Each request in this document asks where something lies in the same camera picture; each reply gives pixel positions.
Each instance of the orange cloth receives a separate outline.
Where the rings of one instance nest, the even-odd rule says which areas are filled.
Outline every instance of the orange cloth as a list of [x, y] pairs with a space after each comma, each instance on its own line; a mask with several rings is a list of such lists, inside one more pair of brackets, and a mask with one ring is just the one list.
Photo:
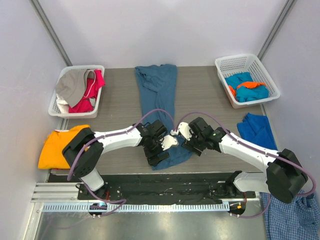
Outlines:
[[239, 84], [236, 87], [236, 89], [238, 89], [240, 87], [245, 87], [247, 89], [254, 89], [254, 88], [262, 86], [262, 85], [265, 86], [266, 84], [264, 82], [245, 81], [245, 82]]
[[229, 89], [230, 89], [232, 95], [233, 95], [234, 97], [236, 97], [236, 90], [234, 90], [234, 88], [233, 88], [232, 86], [230, 86], [230, 85], [228, 85], [228, 86], [229, 86]]
[[46, 141], [39, 158], [39, 169], [70, 169], [70, 166], [62, 154], [63, 149], [84, 128], [89, 125], [80, 125], [69, 131], [53, 131]]

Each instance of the blue cloth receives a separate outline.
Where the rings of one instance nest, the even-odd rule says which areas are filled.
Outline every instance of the blue cloth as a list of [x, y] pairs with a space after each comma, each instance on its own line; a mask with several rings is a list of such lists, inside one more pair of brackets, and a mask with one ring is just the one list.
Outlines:
[[[262, 193], [262, 201], [266, 207], [267, 193]], [[271, 196], [264, 221], [268, 240], [319, 239], [320, 210], [314, 193], [307, 197], [296, 196], [290, 204]]]
[[261, 147], [277, 150], [274, 135], [272, 134], [267, 116], [248, 113], [237, 125], [240, 136]]
[[[147, 114], [153, 109], [163, 109], [170, 113], [173, 118], [175, 117], [177, 75], [177, 66], [171, 64], [137, 66], [135, 68], [135, 76], [140, 91], [142, 115]], [[143, 122], [153, 123], [155, 120], [160, 120], [168, 132], [174, 128], [170, 117], [161, 111], [147, 116]], [[191, 157], [192, 152], [182, 147], [184, 139], [182, 137], [177, 138], [179, 146], [168, 149], [166, 152], [169, 152], [170, 157], [161, 161], [157, 166], [153, 166], [153, 170], [169, 168], [183, 163]]]
[[239, 87], [239, 89], [237, 89], [238, 85], [242, 83], [253, 82], [253, 79], [249, 72], [236, 73], [232, 76], [227, 77], [225, 81], [235, 90], [235, 98], [240, 103], [265, 99], [269, 96], [269, 91], [264, 85], [251, 89], [246, 88], [245, 86], [241, 86]]

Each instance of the metal pole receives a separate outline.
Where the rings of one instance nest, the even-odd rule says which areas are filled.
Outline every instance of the metal pole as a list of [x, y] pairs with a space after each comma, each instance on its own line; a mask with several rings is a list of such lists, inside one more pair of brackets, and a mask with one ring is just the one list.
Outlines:
[[278, 18], [276, 19], [268, 37], [266, 38], [264, 44], [262, 45], [262, 48], [260, 49], [260, 51], [257, 55], [257, 57], [260, 60], [262, 60], [264, 58], [268, 48], [270, 47], [271, 43], [275, 39], [275, 36], [277, 35], [279, 29], [281, 28], [281, 26], [285, 22], [287, 16], [289, 15], [289, 12], [292, 10], [292, 8], [296, 2], [297, 2], [297, 0], [287, 0], [286, 3], [284, 4], [284, 6], [283, 6]]
[[47, 18], [47, 15], [45, 14], [43, 8], [41, 7], [41, 4], [39, 3], [39, 0], [29, 0], [31, 5], [33, 6], [35, 12], [37, 13], [37, 15], [39, 16], [44, 28], [46, 29], [47, 33], [49, 34], [49, 36], [51, 37], [54, 45], [56, 46], [57, 50], [59, 51], [62, 59], [64, 60], [65, 64], [67, 66], [72, 66], [72, 63], [64, 49], [64, 47], [62, 46], [54, 28], [52, 27], [49, 19]]

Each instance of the blue checkered cloth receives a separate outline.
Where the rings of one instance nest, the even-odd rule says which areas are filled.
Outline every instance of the blue checkered cloth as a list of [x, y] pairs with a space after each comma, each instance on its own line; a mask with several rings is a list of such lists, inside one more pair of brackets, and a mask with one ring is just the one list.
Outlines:
[[[267, 193], [262, 193], [262, 200], [266, 207]], [[290, 204], [271, 196], [264, 221], [268, 240], [319, 239], [320, 210], [314, 193], [307, 197], [296, 196]]]

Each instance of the white plastic basket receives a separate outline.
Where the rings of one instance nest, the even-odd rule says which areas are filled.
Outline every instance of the white plastic basket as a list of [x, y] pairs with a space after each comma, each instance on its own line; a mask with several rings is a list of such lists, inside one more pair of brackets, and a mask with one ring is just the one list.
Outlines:
[[[262, 104], [280, 97], [280, 92], [276, 84], [261, 61], [254, 54], [240, 54], [221, 57], [215, 60], [215, 66], [218, 70], [218, 77], [222, 82], [224, 90], [235, 109]], [[266, 84], [266, 88], [269, 91], [268, 98], [246, 102], [238, 102], [234, 98], [225, 78], [230, 77], [233, 74], [244, 72], [249, 72], [254, 82]]]
[[[99, 70], [101, 70], [102, 76], [105, 73], [105, 68], [103, 66], [101, 66], [101, 65], [67, 66], [64, 69], [62, 69], [62, 71], [60, 73], [60, 76], [58, 78], [58, 81], [66, 72], [68, 72], [69, 70], [72, 70], [72, 69], [79, 69], [79, 70], [99, 69]], [[98, 114], [98, 107], [99, 107], [99, 102], [100, 102], [101, 89], [102, 89], [102, 87], [98, 91], [98, 96], [96, 97], [95, 107], [94, 107], [93, 111], [91, 111], [91, 112], [82, 112], [82, 113], [61, 113], [59, 108], [58, 108], [58, 106], [57, 106], [57, 102], [56, 102], [57, 94], [56, 94], [56, 91], [54, 90], [52, 98], [51, 98], [51, 102], [50, 102], [50, 105], [49, 105], [48, 113], [51, 116], [58, 116], [58, 117], [61, 117], [61, 118], [64, 118], [64, 119], [94, 119]]]

